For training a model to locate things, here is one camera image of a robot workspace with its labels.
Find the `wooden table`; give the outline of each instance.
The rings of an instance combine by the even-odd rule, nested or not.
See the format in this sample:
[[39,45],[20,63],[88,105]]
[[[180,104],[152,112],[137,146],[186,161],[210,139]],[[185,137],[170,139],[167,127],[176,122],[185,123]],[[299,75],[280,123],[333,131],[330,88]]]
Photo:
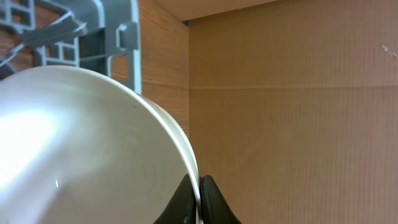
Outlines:
[[[189,132],[188,27],[154,0],[139,1],[141,20],[142,94],[168,111]],[[44,26],[56,18],[36,7],[36,21]],[[17,37],[0,32],[0,52],[18,43]],[[12,61],[18,70],[30,68],[30,49]],[[127,78],[125,57],[112,61],[113,78]]]

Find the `white bowl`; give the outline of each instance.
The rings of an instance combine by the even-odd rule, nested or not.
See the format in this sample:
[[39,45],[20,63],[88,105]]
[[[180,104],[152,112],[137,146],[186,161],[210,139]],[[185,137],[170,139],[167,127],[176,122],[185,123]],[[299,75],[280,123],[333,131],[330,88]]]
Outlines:
[[0,83],[0,223],[153,223],[185,174],[186,135],[153,102],[82,68]]

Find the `cardboard sheet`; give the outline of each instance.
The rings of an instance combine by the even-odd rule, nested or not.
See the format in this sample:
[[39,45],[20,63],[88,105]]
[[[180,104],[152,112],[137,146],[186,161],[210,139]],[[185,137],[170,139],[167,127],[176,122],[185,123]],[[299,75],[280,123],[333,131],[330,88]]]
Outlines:
[[243,223],[398,223],[398,1],[193,20],[190,141]]

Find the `white plate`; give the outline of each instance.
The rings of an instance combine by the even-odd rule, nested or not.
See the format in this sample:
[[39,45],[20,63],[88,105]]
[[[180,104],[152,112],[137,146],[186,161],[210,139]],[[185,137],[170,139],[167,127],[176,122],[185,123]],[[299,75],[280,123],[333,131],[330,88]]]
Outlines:
[[153,223],[185,174],[186,135],[153,102],[82,68],[0,83],[0,223]]

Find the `white scuff mark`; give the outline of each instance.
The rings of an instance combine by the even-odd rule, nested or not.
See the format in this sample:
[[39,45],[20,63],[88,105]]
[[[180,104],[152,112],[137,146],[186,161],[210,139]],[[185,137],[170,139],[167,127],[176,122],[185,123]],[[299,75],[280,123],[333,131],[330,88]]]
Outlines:
[[388,54],[389,54],[391,57],[398,58],[398,54],[395,53],[395,52],[393,52],[392,50],[390,50],[389,47],[387,47],[387,46],[385,46],[385,45],[382,45],[381,47],[383,48],[383,50],[384,50],[385,52],[388,52]]

